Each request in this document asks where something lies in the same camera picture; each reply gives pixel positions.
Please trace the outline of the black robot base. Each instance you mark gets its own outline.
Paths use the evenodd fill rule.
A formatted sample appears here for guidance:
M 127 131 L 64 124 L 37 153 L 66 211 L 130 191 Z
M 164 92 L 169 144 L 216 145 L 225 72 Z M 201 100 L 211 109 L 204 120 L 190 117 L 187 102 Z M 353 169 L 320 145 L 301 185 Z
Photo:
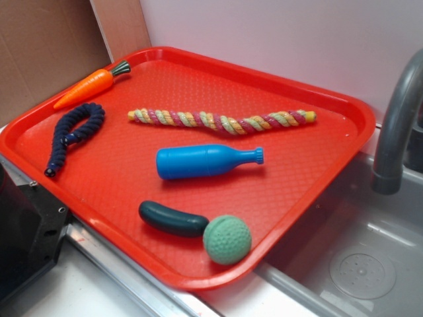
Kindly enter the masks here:
M 69 216 L 45 187 L 17 185 L 1 167 L 1 305 L 57 264 Z

